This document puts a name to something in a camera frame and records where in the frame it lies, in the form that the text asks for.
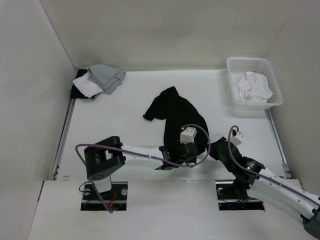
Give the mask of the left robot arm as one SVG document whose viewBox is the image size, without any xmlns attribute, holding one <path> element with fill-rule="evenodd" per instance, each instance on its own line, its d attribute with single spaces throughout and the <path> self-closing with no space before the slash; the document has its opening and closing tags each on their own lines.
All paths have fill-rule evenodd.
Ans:
<svg viewBox="0 0 320 240">
<path fill-rule="evenodd" d="M 199 153 L 198 147 L 192 142 L 143 148 L 124 144 L 119 136 L 111 136 L 84 149 L 86 177 L 96 184 L 96 195 L 105 200 L 112 195 L 112 186 L 102 181 L 123 166 L 135 162 L 144 167 L 149 162 L 160 161 L 161 165 L 155 170 L 169 171 L 183 164 L 195 164 Z"/>
</svg>

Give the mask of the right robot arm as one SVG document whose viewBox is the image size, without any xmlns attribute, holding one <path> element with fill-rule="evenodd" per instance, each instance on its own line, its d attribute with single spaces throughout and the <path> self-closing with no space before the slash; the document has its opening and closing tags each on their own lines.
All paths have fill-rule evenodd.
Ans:
<svg viewBox="0 0 320 240">
<path fill-rule="evenodd" d="M 224 137 L 211 143 L 209 155 L 220 161 L 235 179 L 233 199 L 257 199 L 296 219 L 312 237 L 320 237 L 320 197 L 277 176 L 262 163 L 243 156 Z"/>
</svg>

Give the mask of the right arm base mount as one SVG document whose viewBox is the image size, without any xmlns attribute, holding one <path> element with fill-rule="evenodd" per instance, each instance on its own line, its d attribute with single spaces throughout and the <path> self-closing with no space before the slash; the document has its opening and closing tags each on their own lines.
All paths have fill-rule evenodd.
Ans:
<svg viewBox="0 0 320 240">
<path fill-rule="evenodd" d="M 220 211 L 264 211 L 263 201 L 248 196 L 249 183 L 245 178 L 215 182 Z"/>
</svg>

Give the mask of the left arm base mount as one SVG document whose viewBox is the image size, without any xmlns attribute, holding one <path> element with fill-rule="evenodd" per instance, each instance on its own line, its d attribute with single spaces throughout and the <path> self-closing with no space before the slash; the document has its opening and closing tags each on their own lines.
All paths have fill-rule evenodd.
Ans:
<svg viewBox="0 0 320 240">
<path fill-rule="evenodd" d="M 80 185 L 78 191 L 82 193 L 81 211 L 106 211 L 91 182 Z M 100 195 L 113 211 L 127 210 L 128 182 L 112 182 L 111 189 L 101 192 Z"/>
</svg>

